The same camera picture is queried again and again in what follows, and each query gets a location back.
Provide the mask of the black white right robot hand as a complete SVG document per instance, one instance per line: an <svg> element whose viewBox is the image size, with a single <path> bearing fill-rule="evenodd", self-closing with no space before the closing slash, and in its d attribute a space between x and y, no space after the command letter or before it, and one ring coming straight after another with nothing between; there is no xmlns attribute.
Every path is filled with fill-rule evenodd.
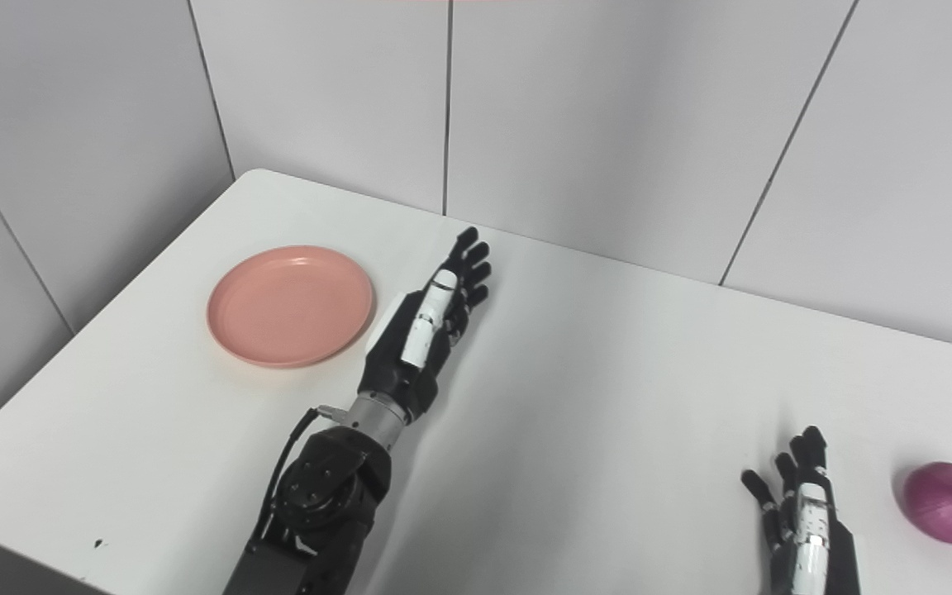
<svg viewBox="0 0 952 595"><path fill-rule="evenodd" d="M782 491L778 497L752 469L740 481L762 515L769 555L769 594L859 594L854 536L839 519L827 469L827 443L817 426L791 438L774 459Z"/></svg>

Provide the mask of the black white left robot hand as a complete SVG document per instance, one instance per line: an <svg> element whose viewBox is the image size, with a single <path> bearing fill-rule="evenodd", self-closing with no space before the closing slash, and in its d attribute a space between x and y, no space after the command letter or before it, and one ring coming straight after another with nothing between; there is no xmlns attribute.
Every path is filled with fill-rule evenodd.
<svg viewBox="0 0 952 595"><path fill-rule="evenodd" d="M367 350L359 394L392 403L407 425L427 414L443 366L490 294L489 256L490 245L470 226L423 287L397 296Z"/></svg>

